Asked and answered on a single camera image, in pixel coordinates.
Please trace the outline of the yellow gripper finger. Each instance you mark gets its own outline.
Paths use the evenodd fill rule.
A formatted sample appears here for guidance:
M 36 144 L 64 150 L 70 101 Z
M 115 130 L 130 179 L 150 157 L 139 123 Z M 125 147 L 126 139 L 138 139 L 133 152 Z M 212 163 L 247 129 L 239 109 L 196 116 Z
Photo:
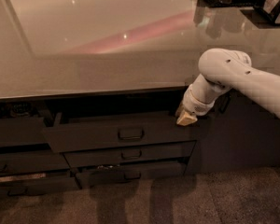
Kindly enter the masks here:
M 193 124 L 198 119 L 195 115 L 190 114 L 186 110 L 182 109 L 180 112 L 176 114 L 177 120 L 176 124 L 180 126 L 188 126 L 190 124 Z

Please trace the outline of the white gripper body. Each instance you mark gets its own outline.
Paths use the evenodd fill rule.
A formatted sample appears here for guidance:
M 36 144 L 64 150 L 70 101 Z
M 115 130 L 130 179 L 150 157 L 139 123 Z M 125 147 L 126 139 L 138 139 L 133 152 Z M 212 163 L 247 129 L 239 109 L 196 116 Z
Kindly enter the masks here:
M 204 116 L 214 106 L 215 102 L 205 104 L 196 99 L 192 93 L 192 86 L 189 86 L 184 93 L 182 105 L 185 110 L 196 116 Z

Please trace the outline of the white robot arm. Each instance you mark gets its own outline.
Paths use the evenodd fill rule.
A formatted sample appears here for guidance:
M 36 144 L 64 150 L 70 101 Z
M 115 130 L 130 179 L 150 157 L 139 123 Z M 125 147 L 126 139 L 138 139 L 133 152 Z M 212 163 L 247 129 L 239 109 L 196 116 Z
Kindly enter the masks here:
M 177 125 L 188 126 L 206 115 L 216 99 L 235 89 L 280 118 L 280 76 L 252 67 L 248 54 L 209 49 L 198 61 L 200 74 L 176 110 Z

